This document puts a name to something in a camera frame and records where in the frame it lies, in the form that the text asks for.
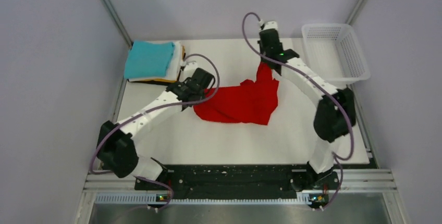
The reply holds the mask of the red t-shirt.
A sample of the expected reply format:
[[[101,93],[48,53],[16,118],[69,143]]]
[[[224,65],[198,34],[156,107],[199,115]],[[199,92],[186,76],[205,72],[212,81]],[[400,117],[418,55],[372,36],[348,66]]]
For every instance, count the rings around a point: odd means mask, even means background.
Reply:
[[[246,79],[238,86],[219,88],[210,100],[193,109],[206,121],[266,126],[278,106],[278,86],[271,68],[261,62],[254,81]]]

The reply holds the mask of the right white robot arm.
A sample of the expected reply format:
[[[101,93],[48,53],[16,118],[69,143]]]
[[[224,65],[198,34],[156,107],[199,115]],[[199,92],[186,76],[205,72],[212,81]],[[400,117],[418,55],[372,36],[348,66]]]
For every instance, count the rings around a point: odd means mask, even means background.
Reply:
[[[292,49],[284,49],[279,39],[276,21],[259,20],[259,52],[261,60],[281,77],[294,84],[316,108],[313,128],[317,135],[313,154],[306,164],[303,177],[293,183],[296,191],[306,187],[319,189],[338,182],[333,172],[337,157],[331,144],[338,138],[350,137],[349,159],[354,152],[353,127],[356,122],[354,93],[339,89],[317,75]]]

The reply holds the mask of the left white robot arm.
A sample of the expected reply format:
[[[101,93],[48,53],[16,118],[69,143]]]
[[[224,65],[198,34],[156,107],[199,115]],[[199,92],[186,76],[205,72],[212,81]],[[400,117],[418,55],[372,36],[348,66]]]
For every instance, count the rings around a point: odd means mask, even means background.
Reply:
[[[154,158],[139,154],[136,137],[150,132],[174,114],[207,101],[205,91],[218,78],[218,75],[197,68],[190,77],[170,84],[153,102],[130,117],[117,123],[104,122],[99,132],[96,157],[118,178],[144,177],[154,189],[163,188],[167,183],[165,168]]]

